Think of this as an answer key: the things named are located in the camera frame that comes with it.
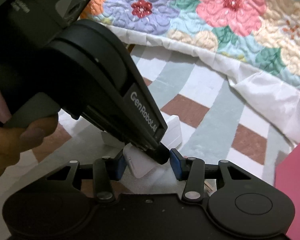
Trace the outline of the person's left hand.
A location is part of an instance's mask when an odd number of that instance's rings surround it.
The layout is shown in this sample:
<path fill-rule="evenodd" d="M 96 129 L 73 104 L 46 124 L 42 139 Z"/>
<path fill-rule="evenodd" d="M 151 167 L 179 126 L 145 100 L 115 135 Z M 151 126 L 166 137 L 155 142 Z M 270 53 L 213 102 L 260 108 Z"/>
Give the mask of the person's left hand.
<path fill-rule="evenodd" d="M 8 121 L 11 114 L 0 93 L 0 122 Z M 22 152 L 40 146 L 45 137 L 53 134 L 58 125 L 58 115 L 38 119 L 28 128 L 0 127 L 0 176 L 6 168 L 15 165 Z"/>

